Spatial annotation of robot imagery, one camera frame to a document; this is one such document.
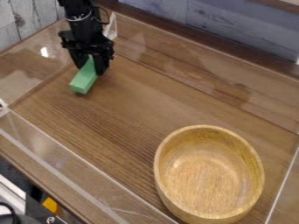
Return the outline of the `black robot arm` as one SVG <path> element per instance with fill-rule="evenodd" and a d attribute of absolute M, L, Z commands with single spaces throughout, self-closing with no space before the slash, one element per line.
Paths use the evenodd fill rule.
<path fill-rule="evenodd" d="M 83 68 L 92 58 L 96 75 L 103 75 L 115 54 L 114 41 L 103 33 L 103 25 L 108 25 L 110 22 L 102 20 L 99 7 L 92 0 L 58 2 L 70 24 L 70 29 L 58 33 L 62 47 L 68 50 L 78 68 Z"/>

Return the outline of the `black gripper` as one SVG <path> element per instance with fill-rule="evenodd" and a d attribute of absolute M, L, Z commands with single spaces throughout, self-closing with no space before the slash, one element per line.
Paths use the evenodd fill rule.
<path fill-rule="evenodd" d="M 114 59 L 114 42 L 103 34 L 104 23 L 91 13 L 67 13 L 70 29 L 59 31 L 60 44 L 70 52 L 78 69 L 86 65 L 92 55 L 98 76 L 110 68 Z"/>

